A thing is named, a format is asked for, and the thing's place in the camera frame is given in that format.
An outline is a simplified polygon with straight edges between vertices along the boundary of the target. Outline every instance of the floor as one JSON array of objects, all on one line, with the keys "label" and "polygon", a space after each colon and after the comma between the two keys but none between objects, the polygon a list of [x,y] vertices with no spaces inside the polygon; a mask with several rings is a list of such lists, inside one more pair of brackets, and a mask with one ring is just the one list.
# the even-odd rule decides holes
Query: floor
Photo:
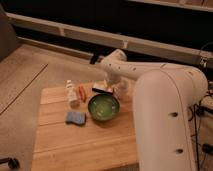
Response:
[{"label": "floor", "polygon": [[[99,64],[90,65],[85,59],[22,45],[0,63],[0,158],[18,158],[20,171],[30,170],[41,89],[65,85],[67,79],[82,83],[103,77]],[[210,116],[202,119],[202,143],[213,144],[212,122]],[[207,171],[213,168],[211,161],[212,156],[208,156]],[[138,166],[120,170],[136,171]],[[7,166],[0,166],[0,171],[8,171]]]}]

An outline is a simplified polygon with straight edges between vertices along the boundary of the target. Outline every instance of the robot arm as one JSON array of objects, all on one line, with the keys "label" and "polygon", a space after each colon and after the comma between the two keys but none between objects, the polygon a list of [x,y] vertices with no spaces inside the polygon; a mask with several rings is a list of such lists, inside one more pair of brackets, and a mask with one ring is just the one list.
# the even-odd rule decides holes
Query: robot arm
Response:
[{"label": "robot arm", "polygon": [[110,84],[120,76],[137,80],[133,114],[140,169],[195,171],[187,108],[205,95],[206,77],[194,67],[125,59],[116,50],[101,66]]}]

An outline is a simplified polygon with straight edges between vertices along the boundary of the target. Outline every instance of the wooden cutting board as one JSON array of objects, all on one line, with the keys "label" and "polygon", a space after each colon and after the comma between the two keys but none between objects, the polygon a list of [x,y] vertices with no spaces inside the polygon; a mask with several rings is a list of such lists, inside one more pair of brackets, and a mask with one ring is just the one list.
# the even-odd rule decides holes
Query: wooden cutting board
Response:
[{"label": "wooden cutting board", "polygon": [[[67,102],[65,87],[43,89],[32,171],[108,170],[138,162],[132,113],[132,86],[120,101],[120,112],[107,122],[94,121],[87,104],[95,95],[93,83],[82,84],[86,103],[73,110]],[[86,112],[83,127],[66,125],[68,111]]]}]

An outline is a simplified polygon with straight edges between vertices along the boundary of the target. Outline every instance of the bowl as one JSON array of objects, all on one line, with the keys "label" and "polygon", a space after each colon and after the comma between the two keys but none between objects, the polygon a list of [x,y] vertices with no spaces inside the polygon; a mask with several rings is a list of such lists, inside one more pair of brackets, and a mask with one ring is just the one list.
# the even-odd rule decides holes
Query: bowl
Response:
[{"label": "bowl", "polygon": [[88,103],[88,110],[93,119],[108,121],[119,112],[118,100],[110,94],[98,94],[92,97]]}]

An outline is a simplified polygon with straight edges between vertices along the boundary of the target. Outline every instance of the black cable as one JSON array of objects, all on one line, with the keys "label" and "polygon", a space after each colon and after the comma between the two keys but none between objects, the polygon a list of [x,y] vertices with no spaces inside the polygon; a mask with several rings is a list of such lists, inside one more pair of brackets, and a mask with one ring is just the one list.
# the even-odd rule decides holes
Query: black cable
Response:
[{"label": "black cable", "polygon": [[193,118],[194,118],[194,112],[193,112],[193,110],[192,110],[192,108],[191,107],[189,107],[189,110],[191,111],[191,117],[188,119],[188,121],[189,122],[191,122],[192,120],[193,120]]}]

